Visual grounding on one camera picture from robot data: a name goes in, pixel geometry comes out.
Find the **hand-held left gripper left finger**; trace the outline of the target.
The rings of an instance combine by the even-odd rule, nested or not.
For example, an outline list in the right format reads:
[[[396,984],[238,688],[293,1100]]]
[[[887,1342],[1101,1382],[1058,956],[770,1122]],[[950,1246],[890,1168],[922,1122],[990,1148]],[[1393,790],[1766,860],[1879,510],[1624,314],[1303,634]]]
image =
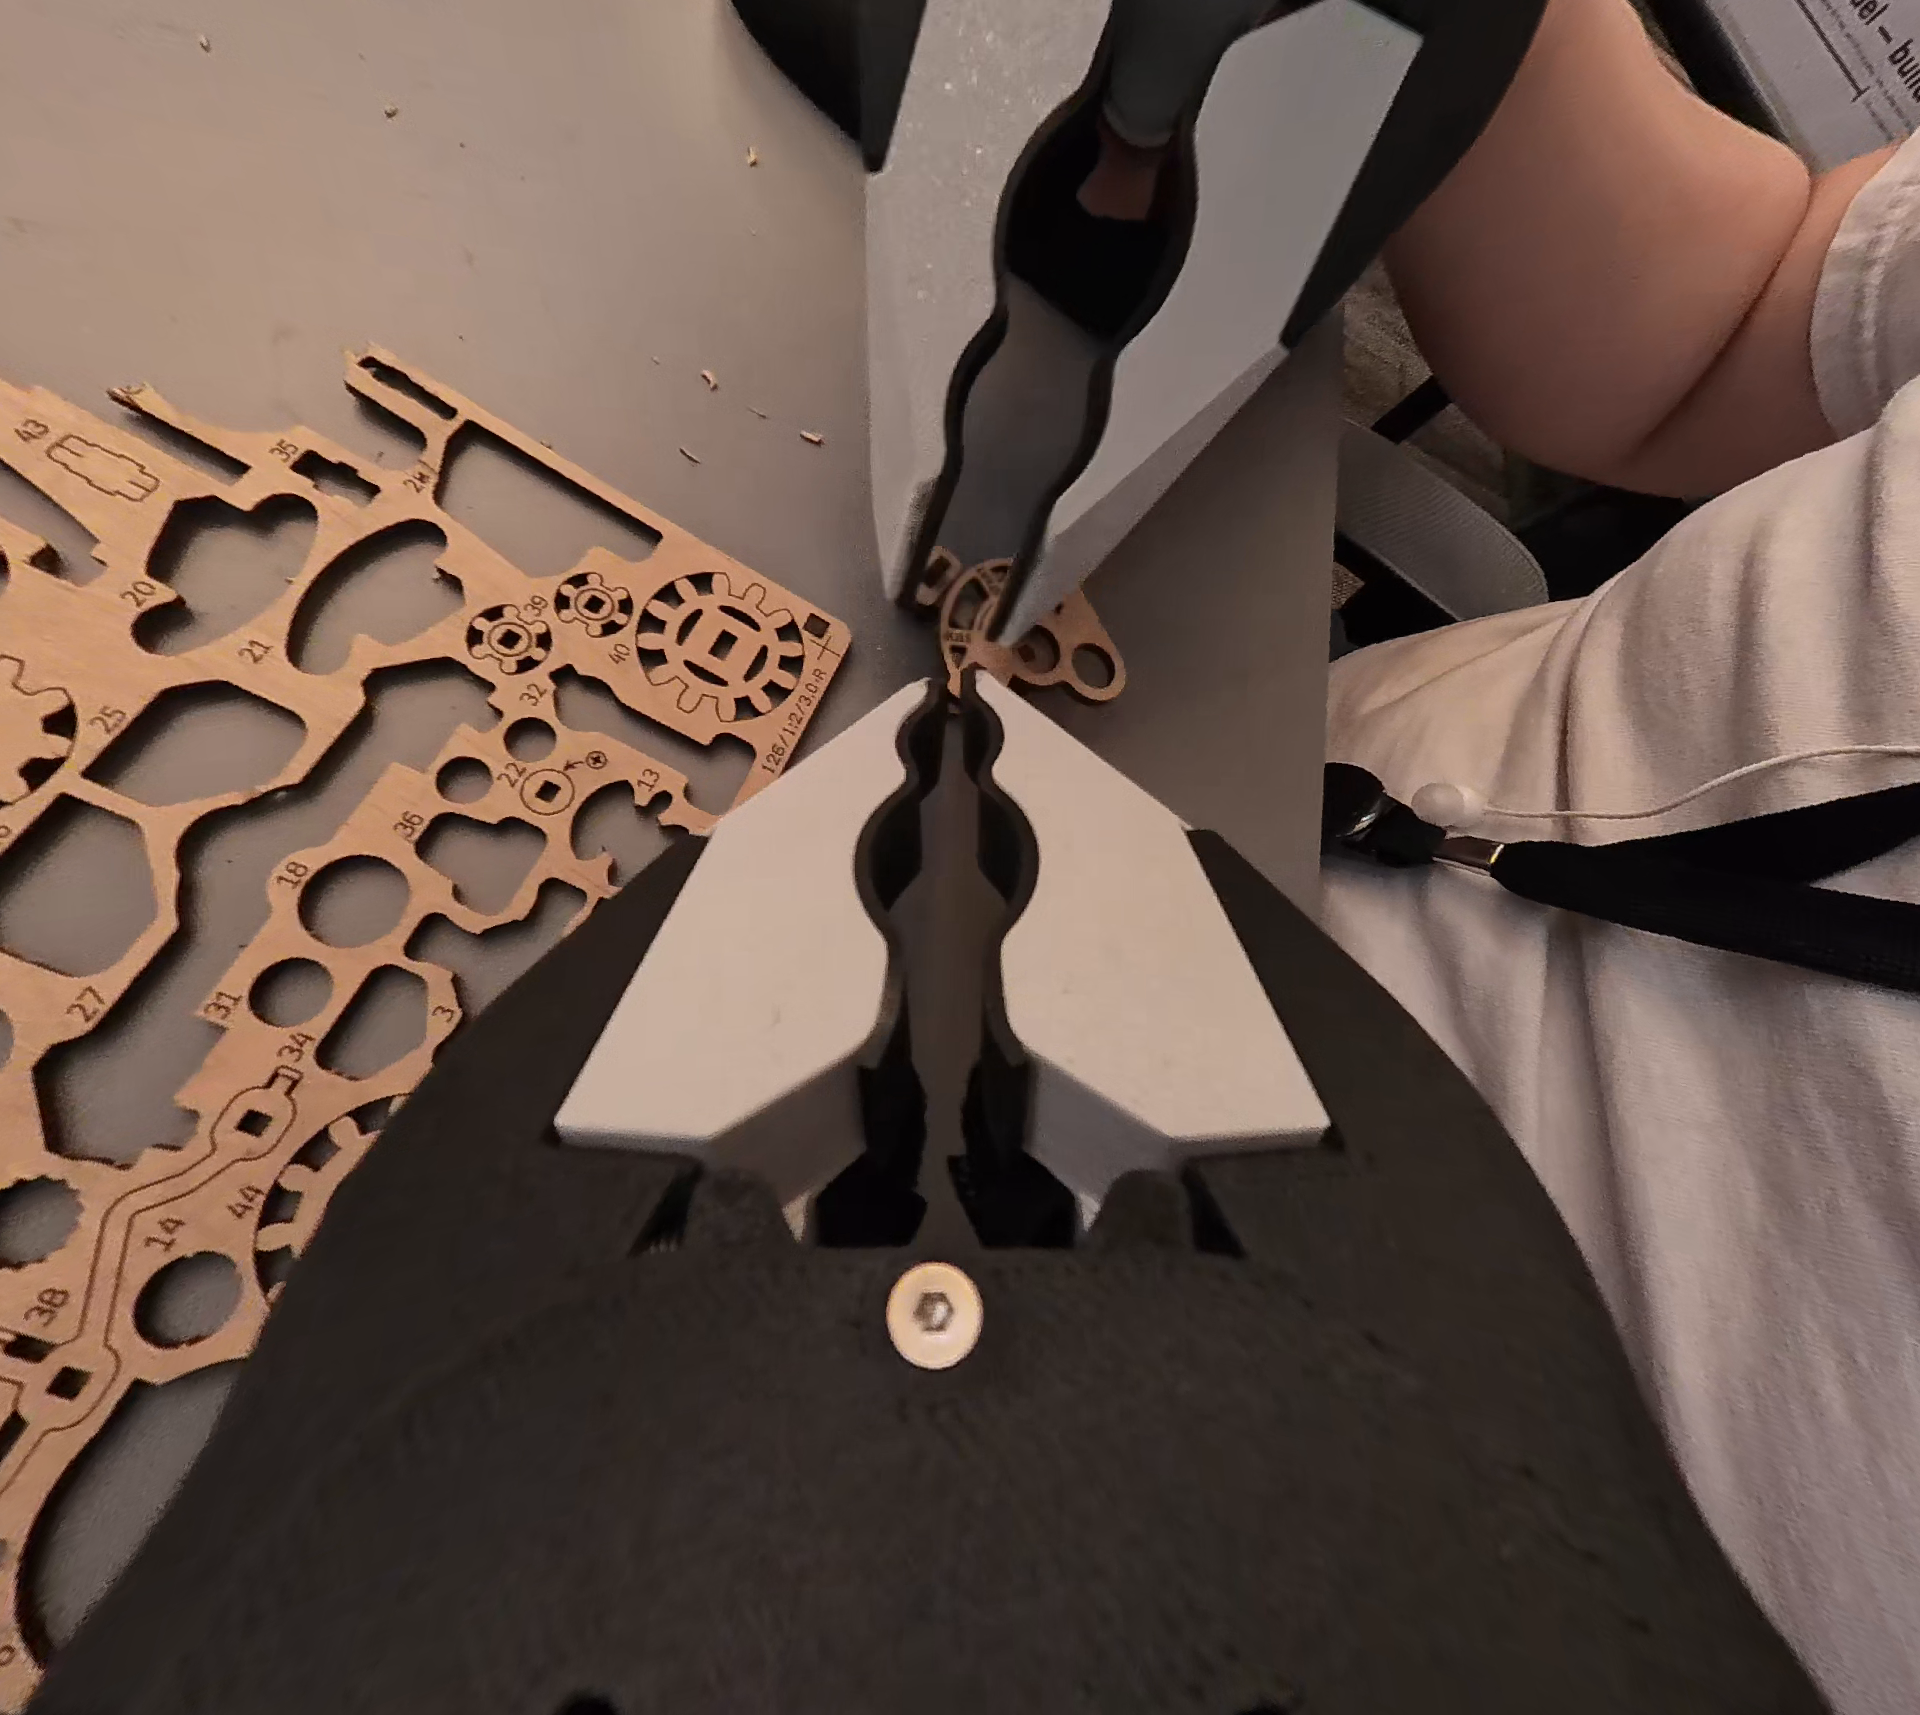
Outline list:
[[[914,802],[924,678],[717,824],[555,1118],[576,1150],[746,1172],[781,1206],[862,1152],[859,1066],[900,998],[859,846]]]

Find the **wooden model assembly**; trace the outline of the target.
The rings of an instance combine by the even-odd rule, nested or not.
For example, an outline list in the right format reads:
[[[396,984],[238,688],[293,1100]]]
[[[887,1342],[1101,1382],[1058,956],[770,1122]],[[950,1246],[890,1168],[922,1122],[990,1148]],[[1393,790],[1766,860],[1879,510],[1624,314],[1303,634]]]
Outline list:
[[[950,550],[937,546],[906,590],[906,606],[934,624],[946,692],[963,698],[968,672],[980,672],[1007,688],[1064,688],[1084,704],[1115,702],[1126,688],[1126,664],[1083,592],[1068,596],[1017,640],[994,638],[1013,568],[1010,558],[964,566]]]

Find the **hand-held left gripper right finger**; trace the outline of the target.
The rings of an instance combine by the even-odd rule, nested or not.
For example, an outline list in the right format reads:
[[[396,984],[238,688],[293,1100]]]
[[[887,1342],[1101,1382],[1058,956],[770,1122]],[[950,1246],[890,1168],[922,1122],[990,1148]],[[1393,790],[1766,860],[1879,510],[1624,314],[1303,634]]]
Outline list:
[[[1333,1120],[1182,820],[996,678],[972,698],[1025,870],[1000,994],[1033,1158],[1095,1214],[1129,1174],[1317,1146]]]

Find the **punched-out wooden parts sheet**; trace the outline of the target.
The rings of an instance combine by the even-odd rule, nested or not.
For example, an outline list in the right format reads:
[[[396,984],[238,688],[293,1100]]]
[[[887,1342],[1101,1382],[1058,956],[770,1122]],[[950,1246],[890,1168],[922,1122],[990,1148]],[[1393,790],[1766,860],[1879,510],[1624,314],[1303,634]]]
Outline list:
[[[404,424],[420,454],[404,468],[355,460],[316,432],[229,432],[187,416],[152,386],[110,396],[148,424],[238,464],[231,484],[196,480],[181,458],[142,434],[110,430],[44,388],[5,384],[7,460],[23,480],[94,538],[100,574],[70,584],[49,564],[52,544],[5,520],[5,860],[25,860],[32,838],[55,836],[62,812],[122,822],[140,844],[157,912],[104,966],[65,972],[35,960],[5,966],[5,1194],[57,1184],[74,1222],[52,1252],[5,1264],[5,1709],[21,1709],[43,1673],[27,1623],[29,1541],[62,1478],[137,1386],[161,1388],[252,1352],[295,1258],[308,1246],[347,1176],[387,1118],[420,1084],[465,1016],[453,974],[413,958],[429,922],[463,934],[524,922],[540,896],[566,888],[586,908],[614,894],[613,862],[576,854],[576,822],[606,790],[628,794],[664,830],[708,834],[682,768],[616,738],[569,728],[562,674],[602,684],[637,718],[690,748],[718,740],[749,748],[752,768],[732,800],[750,800],[795,760],[839,668],[851,626],[761,576],[635,498],[529,438],[418,364],[381,348],[347,356],[349,390]],[[523,574],[440,502],[458,438],[496,438],[517,460],[602,500],[655,536],[655,550],[622,562],[590,550],[566,574]],[[234,514],[295,502],[314,518],[300,576],[258,616],[213,644],[162,656],[138,624],[181,606],[157,568],[171,518],[190,502]],[[463,604],[411,644],[359,636],[337,672],[308,672],[293,656],[296,628],[314,610],[325,576],[355,550],[404,530],[442,536],[439,566]],[[473,764],[484,788],[463,802],[440,768],[389,768],[345,826],[267,872],[267,922],[199,1008],[213,1044],[184,1082],[194,1116],[182,1148],[142,1152],[127,1166],[55,1152],[36,1090],[43,1056],[81,1042],[115,1012],[162,946],[181,934],[182,852],[208,816],[285,798],[314,776],[371,702],[372,678],[406,670],[474,676],[495,716],[458,726],[446,764]],[[137,730],[161,720],[168,698],[226,692],[293,718],[300,740],[260,784],[196,786],[187,802],[145,806],[115,784],[115,758]],[[499,832],[524,826],[539,850],[531,880],[489,916],[463,904],[445,870],[420,860],[427,832],[467,816]],[[328,942],[306,916],[306,896],[343,864],[395,874],[395,920],[359,942]],[[312,1014],[270,1020],[257,1002],[282,964],[310,962],[326,978]],[[341,1066],[345,1024],[383,976],[420,988],[423,1044],[367,1076]],[[161,1344],[137,1308],[157,1278],[210,1254],[236,1282],[232,1314],[205,1338]]]

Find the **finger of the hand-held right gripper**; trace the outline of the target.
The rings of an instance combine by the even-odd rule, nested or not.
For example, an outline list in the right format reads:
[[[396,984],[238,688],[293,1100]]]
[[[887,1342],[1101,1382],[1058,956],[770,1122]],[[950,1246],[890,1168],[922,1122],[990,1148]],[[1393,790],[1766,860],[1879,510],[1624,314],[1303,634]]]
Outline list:
[[[1192,130],[1181,272],[1112,364],[1092,456],[1004,592],[1004,638],[1081,590],[1280,366],[1284,326],[1421,48],[1361,0],[1318,0],[1222,56]]]
[[[1070,334],[1039,432],[971,402],[1010,328],[1010,240],[1092,114],[1112,0],[864,0],[870,490],[883,586],[906,602],[938,546],[1013,570],[1004,614],[1048,614],[1115,542],[1070,490],[1107,430],[1116,336]]]

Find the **person in white shirt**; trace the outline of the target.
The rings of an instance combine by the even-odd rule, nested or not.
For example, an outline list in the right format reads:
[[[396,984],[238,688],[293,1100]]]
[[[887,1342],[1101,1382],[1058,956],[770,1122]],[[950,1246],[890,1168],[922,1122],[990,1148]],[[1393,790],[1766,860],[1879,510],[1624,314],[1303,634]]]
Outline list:
[[[1843,442],[1601,592],[1367,648],[1326,750],[1492,838],[1698,832],[1916,784],[1916,142],[1840,222]],[[1692,1494],[1838,1711],[1918,1701],[1916,998],[1333,864],[1326,930],[1571,1224]]]

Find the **person's right forearm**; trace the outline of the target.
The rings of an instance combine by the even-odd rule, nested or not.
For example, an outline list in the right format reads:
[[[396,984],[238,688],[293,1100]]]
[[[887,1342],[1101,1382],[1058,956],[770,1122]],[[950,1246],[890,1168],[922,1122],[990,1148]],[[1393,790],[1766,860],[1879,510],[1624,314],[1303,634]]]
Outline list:
[[[1501,448],[1704,500],[1838,440],[1811,354],[1818,280],[1895,158],[1812,174],[1686,90],[1631,0],[1549,0],[1385,268],[1435,378]]]

